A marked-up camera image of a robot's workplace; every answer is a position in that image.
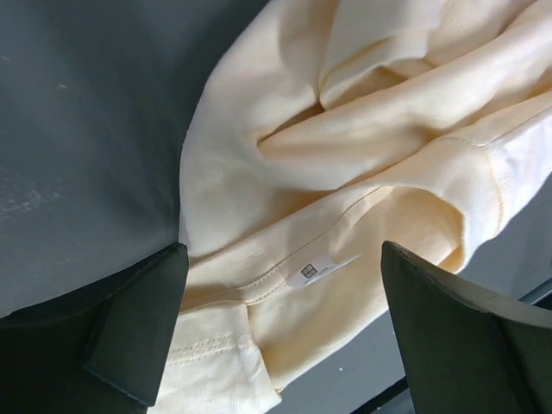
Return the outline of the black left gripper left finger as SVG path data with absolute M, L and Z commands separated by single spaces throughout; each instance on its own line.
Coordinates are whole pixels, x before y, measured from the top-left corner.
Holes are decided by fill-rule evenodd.
M 3 413 L 145 413 L 188 273 L 181 243 L 1 320 Z

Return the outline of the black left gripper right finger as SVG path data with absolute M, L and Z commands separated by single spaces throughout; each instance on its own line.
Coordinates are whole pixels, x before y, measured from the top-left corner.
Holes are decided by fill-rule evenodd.
M 400 245 L 381 275 L 418 413 L 549 413 L 551 312 L 489 291 Z

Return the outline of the cream yellow t shirt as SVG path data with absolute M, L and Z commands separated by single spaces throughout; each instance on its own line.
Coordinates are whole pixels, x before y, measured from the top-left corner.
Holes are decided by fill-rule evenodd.
M 550 173 L 550 2 L 271 1 L 186 133 L 154 412 L 270 411 L 387 310 L 383 242 L 459 272 Z

